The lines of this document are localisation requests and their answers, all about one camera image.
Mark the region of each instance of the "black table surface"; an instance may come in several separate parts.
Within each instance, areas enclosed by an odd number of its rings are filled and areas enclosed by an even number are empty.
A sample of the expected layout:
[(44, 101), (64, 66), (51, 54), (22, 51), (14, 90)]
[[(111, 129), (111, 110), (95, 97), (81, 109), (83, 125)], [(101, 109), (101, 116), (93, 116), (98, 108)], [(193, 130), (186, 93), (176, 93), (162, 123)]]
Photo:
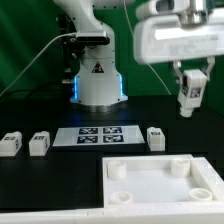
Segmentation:
[[(165, 152), (150, 152), (147, 143), (114, 147), (73, 147), (45, 157), (30, 157), (34, 133), (58, 128), (139, 125), (146, 140), (149, 127), (161, 128)], [(175, 96), (129, 97), (124, 108), (109, 113), (75, 110), (53, 100), (11, 100), (0, 103), (0, 137), (20, 131), (23, 147), (13, 158), (0, 158), (0, 212), (49, 211), (103, 207), (102, 158), (192, 154), (205, 157), (224, 177), (224, 118), (202, 105), (191, 119), (179, 115)]]

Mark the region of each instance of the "green backdrop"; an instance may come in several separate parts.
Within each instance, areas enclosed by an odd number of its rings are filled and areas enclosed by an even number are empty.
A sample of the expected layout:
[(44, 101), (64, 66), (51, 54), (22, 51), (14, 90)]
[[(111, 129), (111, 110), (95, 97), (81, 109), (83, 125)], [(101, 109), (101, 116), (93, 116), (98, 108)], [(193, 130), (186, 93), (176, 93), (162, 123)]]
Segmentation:
[[(132, 27), (137, 23), (135, 9), (142, 2), (144, 0), (136, 0), (136, 3), (128, 8)], [(55, 17), (61, 12), (52, 0), (0, 0), (0, 91), (59, 34)], [(124, 76), (125, 93), (128, 96), (166, 95), (166, 90), (149, 67), (138, 65), (133, 58), (133, 41), (124, 10), (103, 10), (95, 14), (115, 31), (116, 67)], [(224, 115), (224, 58), (217, 57), (216, 60), (204, 101)], [(194, 68), (201, 65), (198, 61), (191, 61), (187, 62), (186, 66)], [(169, 65), (163, 63), (153, 67), (171, 93), (177, 94), (178, 87)], [(60, 81), (62, 72), (61, 50), (58, 43), (55, 43), (10, 90), (33, 89), (48, 82)]]

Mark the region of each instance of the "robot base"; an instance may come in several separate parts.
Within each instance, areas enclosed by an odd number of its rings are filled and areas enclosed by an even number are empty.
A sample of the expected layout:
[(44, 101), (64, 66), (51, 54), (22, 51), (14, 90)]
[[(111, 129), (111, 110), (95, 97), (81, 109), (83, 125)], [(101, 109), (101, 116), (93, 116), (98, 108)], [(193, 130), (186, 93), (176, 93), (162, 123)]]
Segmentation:
[(80, 103), (74, 103), (71, 101), (71, 105), (72, 108), (80, 111), (86, 111), (91, 113), (108, 113), (111, 111), (127, 108), (128, 104), (127, 101), (122, 101), (112, 105), (87, 106)]

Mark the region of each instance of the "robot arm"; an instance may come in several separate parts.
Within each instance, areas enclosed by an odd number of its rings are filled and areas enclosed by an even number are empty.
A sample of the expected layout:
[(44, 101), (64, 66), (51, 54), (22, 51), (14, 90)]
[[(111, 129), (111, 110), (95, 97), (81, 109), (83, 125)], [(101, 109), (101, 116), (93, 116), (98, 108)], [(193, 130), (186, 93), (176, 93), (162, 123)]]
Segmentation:
[[(172, 9), (158, 10), (151, 0), (137, 9), (141, 21), (135, 29), (134, 55), (140, 64), (173, 62), (179, 78), (181, 115), (191, 117), (200, 107), (215, 64), (224, 54), (224, 9), (213, 9), (213, 0), (174, 0)], [(207, 58), (205, 69), (180, 71), (181, 61)]]
[[(126, 0), (127, 5), (135, 0)], [(54, 0), (73, 21), (76, 40), (84, 44), (80, 71), (74, 79), (72, 103), (90, 111), (108, 111), (111, 106), (127, 100), (122, 92), (122, 78), (115, 68), (113, 30), (98, 21), (95, 9), (123, 7), (123, 0)]]

